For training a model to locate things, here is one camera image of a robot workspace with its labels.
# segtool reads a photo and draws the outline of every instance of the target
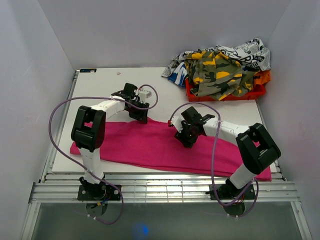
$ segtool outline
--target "pink cloth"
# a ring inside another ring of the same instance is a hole
[[[183,147],[174,127],[149,118],[139,121],[106,122],[105,138],[100,148],[102,160],[163,171],[211,174],[214,137],[199,136],[192,148]],[[79,155],[75,143],[71,154]],[[214,174],[230,177],[243,163],[237,146],[219,139],[215,150]],[[268,167],[257,179],[271,181]]]

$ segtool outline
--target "red basket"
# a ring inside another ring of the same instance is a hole
[[[195,96],[190,89],[194,87],[193,83],[189,83],[189,80],[185,80],[185,90],[186,90],[186,95],[188,97],[189,102],[211,102],[215,101],[212,97],[210,96],[201,96],[197,97]],[[264,95],[266,93],[266,88],[264,85],[256,85],[255,88],[248,92],[247,94],[243,96],[233,96],[233,95],[228,95],[226,96],[222,101],[236,101],[236,100],[255,100],[258,97]]]

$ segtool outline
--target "gray wall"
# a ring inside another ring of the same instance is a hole
[[[39,0],[73,68],[161,67],[185,50],[267,41],[290,0]]]
[[[267,45],[272,81],[261,99],[279,161],[294,180],[314,239],[320,239],[320,2],[292,0]]]
[[[74,70],[37,0],[0,3],[0,238],[16,240],[44,168],[49,115]]]

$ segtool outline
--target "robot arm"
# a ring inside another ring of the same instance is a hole
[[[181,115],[174,116],[169,126],[177,129],[174,137],[183,146],[191,148],[200,135],[216,135],[218,119],[215,116],[207,114],[202,117],[194,107],[189,107]],[[260,123],[245,126],[221,122],[219,138],[238,146],[243,161],[226,181],[231,196],[236,196],[239,190],[281,156],[276,143]]]
[[[106,119],[126,110],[129,112],[129,117],[145,124],[148,122],[148,110],[138,110],[117,99],[125,100],[139,108],[148,108],[149,103],[145,101],[150,96],[150,91],[139,90],[135,85],[126,83],[123,90],[111,95],[114,100],[106,100],[91,107],[79,107],[74,120],[71,139],[75,141],[79,148],[83,164],[88,168],[88,171],[101,179],[105,177],[101,168],[100,147],[105,138]],[[102,199],[105,196],[106,186],[92,177],[88,171],[80,178],[81,185],[91,197]]]

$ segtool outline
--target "camouflage clothing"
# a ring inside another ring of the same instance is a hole
[[[235,59],[219,51],[189,53],[185,61],[189,81],[196,86],[191,92],[197,97],[211,96],[216,101],[229,94],[241,97],[253,89],[253,76],[258,70],[243,71]]]

